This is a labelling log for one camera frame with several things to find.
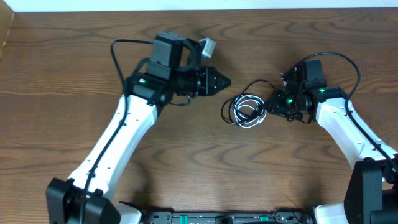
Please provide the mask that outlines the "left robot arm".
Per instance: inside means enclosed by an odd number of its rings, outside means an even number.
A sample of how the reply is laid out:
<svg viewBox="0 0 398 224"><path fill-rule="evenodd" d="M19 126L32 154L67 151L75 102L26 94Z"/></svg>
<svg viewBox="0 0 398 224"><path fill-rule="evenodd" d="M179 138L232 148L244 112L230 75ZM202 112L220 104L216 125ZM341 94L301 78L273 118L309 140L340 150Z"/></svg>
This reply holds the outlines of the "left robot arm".
<svg viewBox="0 0 398 224"><path fill-rule="evenodd" d="M122 77L122 96L108 127L87 158L67 180L52 179L46 189L50 223L139 223L142 212L113 203L120 177L145 133L174 96L213 96L231 85L214 67L215 41L195 41L159 32L150 57Z"/></svg>

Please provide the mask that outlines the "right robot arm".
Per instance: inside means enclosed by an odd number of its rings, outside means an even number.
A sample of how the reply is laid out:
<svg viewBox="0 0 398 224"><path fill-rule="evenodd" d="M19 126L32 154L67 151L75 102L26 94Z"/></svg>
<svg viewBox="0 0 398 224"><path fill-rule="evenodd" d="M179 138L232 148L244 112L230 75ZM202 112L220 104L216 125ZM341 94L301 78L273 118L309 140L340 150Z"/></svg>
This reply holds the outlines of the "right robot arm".
<svg viewBox="0 0 398 224"><path fill-rule="evenodd" d="M361 119L340 87L328 87L318 60L296 63L273 92L267 112L323 127L353 172L340 203L313 208L314 223L397 223L397 151Z"/></svg>

